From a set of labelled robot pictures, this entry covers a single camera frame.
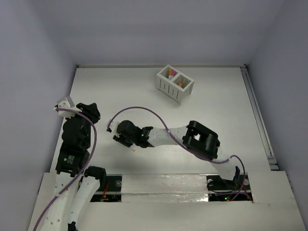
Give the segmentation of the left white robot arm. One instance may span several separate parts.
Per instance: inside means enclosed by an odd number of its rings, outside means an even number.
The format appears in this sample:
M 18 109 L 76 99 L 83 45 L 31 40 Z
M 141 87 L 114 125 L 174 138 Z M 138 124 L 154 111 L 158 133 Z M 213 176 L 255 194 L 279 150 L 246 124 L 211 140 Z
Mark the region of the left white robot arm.
M 94 193 L 106 186 L 106 170 L 89 166 L 97 143 L 95 124 L 100 112 L 95 103 L 73 106 L 61 101 L 55 107 L 65 118 L 53 199 L 41 227 L 43 231 L 76 231 Z

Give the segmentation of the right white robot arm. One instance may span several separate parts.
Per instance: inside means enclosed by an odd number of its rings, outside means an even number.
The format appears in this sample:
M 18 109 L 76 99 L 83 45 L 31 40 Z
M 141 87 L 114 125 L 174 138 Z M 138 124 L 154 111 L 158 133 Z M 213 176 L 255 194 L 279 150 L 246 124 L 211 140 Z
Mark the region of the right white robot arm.
M 222 151 L 218 134 L 197 121 L 180 128 L 140 128 L 129 120 L 110 122 L 107 131 L 113 139 L 126 147 L 136 145 L 154 148 L 163 145 L 183 145 L 196 157 L 207 160 L 216 169 L 222 185 L 232 189 L 239 183 L 239 168 Z

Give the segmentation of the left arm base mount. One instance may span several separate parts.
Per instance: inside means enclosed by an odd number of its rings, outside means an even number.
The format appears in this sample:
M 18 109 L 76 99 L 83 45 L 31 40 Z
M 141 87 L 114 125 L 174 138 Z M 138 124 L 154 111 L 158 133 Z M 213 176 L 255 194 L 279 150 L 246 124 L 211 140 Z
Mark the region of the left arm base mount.
M 104 188 L 100 188 L 92 197 L 91 202 L 121 202 L 122 175 L 107 175 Z

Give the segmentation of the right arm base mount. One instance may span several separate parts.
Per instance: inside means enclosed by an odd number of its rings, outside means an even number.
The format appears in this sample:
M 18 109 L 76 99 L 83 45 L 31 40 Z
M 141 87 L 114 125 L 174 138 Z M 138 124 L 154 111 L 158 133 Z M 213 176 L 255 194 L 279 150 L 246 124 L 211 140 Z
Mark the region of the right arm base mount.
M 224 180 L 219 175 L 207 175 L 208 200 L 210 202 L 253 201 L 247 174 L 236 168 L 233 180 Z

